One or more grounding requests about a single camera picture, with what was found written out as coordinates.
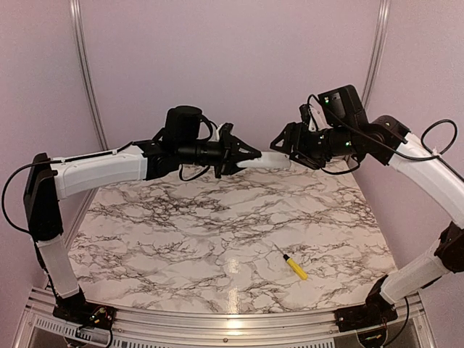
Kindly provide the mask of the left aluminium frame post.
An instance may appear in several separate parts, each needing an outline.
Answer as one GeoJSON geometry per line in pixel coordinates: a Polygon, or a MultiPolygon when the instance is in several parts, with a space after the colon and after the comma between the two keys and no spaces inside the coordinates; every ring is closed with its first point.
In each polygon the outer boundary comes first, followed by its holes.
{"type": "Polygon", "coordinates": [[[95,94],[95,88],[91,76],[91,67],[88,60],[86,38],[83,27],[83,15],[81,11],[80,1],[70,0],[70,14],[72,20],[72,30],[78,56],[78,63],[80,66],[80,73],[96,138],[99,143],[100,149],[108,150],[108,140],[104,132],[102,117],[100,114],[99,105],[95,94]]]}

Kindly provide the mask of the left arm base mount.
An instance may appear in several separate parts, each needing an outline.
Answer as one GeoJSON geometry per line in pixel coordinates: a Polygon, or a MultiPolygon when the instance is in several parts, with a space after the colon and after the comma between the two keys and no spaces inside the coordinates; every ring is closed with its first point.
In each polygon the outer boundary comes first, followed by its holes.
{"type": "Polygon", "coordinates": [[[98,304],[86,300],[83,291],[78,289],[77,294],[70,297],[62,297],[54,292],[56,304],[53,316],[68,323],[75,324],[71,341],[81,344],[91,343],[90,334],[87,331],[103,330],[107,338],[98,347],[111,347],[114,341],[113,323],[116,309],[107,304],[98,304]]]}

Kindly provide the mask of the right aluminium frame post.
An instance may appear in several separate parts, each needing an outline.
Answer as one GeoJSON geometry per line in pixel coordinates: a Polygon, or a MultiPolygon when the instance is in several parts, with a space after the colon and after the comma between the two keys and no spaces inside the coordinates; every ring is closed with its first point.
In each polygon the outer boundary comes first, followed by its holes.
{"type": "Polygon", "coordinates": [[[362,104],[366,109],[370,104],[373,89],[381,66],[381,60],[386,44],[391,4],[392,2],[390,0],[380,0],[379,2],[373,47],[371,50],[367,76],[365,79],[361,98],[362,104]]]}

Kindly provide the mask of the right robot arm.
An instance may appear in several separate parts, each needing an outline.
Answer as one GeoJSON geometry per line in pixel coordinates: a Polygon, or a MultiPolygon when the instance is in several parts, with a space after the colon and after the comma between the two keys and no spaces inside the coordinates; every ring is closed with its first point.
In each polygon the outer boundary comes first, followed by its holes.
{"type": "Polygon", "coordinates": [[[270,143],[272,150],[313,170],[324,170],[334,157],[350,156],[361,162],[370,155],[413,181],[451,218],[429,250],[370,290],[359,318],[373,325],[403,297],[448,273],[463,271],[463,177],[395,118],[384,115],[369,122],[354,86],[319,94],[316,101],[329,127],[310,130],[310,106],[302,105],[301,122],[287,124],[270,143]]]}

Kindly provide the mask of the white remote control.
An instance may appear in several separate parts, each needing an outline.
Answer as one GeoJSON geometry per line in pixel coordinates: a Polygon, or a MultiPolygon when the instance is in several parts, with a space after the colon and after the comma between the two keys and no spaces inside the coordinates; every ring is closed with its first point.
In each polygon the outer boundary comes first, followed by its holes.
{"type": "Polygon", "coordinates": [[[261,157],[237,162],[236,166],[239,168],[289,169],[291,167],[291,161],[286,154],[279,152],[262,152],[261,157]]]}

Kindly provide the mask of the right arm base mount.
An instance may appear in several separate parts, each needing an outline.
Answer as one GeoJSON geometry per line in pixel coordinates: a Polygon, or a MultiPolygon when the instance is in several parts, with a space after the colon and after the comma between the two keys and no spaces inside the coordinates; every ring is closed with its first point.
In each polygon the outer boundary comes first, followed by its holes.
{"type": "Polygon", "coordinates": [[[396,307],[389,304],[381,295],[381,286],[387,276],[377,280],[369,291],[365,303],[334,311],[339,332],[357,332],[357,340],[362,347],[387,347],[392,344],[406,328],[410,317],[410,305],[405,299],[407,314],[401,329],[388,338],[388,322],[398,318],[396,307]]]}

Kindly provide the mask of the front aluminium rail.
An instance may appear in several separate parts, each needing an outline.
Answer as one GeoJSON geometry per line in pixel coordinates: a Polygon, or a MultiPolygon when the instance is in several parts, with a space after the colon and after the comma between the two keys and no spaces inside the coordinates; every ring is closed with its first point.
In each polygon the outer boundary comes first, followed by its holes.
{"type": "Polygon", "coordinates": [[[434,347],[421,298],[396,306],[387,324],[345,331],[336,309],[266,314],[146,310],[113,305],[112,330],[80,328],[53,316],[49,290],[30,292],[14,347],[358,347],[361,338],[386,331],[389,347],[434,347]]]}

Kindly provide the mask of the aluminium frame post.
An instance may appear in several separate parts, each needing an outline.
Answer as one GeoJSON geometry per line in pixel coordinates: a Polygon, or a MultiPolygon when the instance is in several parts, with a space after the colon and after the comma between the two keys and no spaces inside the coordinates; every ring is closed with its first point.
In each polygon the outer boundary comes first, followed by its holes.
{"type": "Polygon", "coordinates": [[[381,66],[381,60],[386,44],[391,4],[392,2],[390,0],[380,0],[379,2],[373,47],[371,50],[367,76],[365,79],[361,98],[362,104],[366,109],[370,104],[373,89],[381,66]]]}
{"type": "Polygon", "coordinates": [[[78,63],[80,66],[80,73],[96,138],[99,143],[100,149],[108,150],[108,140],[104,132],[102,117],[100,114],[99,105],[95,94],[95,88],[91,76],[91,67],[88,60],[86,38],[83,27],[83,15],[81,11],[80,1],[70,0],[70,14],[72,20],[72,30],[78,56],[78,63]]]}

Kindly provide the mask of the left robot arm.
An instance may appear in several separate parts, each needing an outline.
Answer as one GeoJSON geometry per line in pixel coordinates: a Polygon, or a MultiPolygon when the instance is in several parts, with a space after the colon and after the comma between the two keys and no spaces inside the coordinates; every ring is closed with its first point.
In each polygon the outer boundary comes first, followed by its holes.
{"type": "Polygon", "coordinates": [[[212,168],[216,178],[233,175],[240,171],[240,162],[262,153],[234,136],[232,129],[231,123],[216,128],[198,107],[177,106],[167,111],[165,126],[151,139],[77,157],[51,159],[40,153],[22,166],[29,171],[24,232],[32,237],[59,308],[77,323],[92,313],[62,241],[59,201],[113,183],[163,178],[183,165],[212,168]]]}

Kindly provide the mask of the yellow handled screwdriver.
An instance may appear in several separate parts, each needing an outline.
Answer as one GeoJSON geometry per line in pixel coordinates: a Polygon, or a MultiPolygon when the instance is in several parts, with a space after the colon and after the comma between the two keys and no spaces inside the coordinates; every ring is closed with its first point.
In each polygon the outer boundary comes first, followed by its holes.
{"type": "Polygon", "coordinates": [[[276,244],[275,244],[275,248],[282,254],[282,257],[286,261],[287,265],[293,270],[293,272],[296,275],[298,275],[298,277],[301,280],[306,281],[308,279],[308,275],[306,274],[306,272],[287,253],[281,250],[276,244]]]}

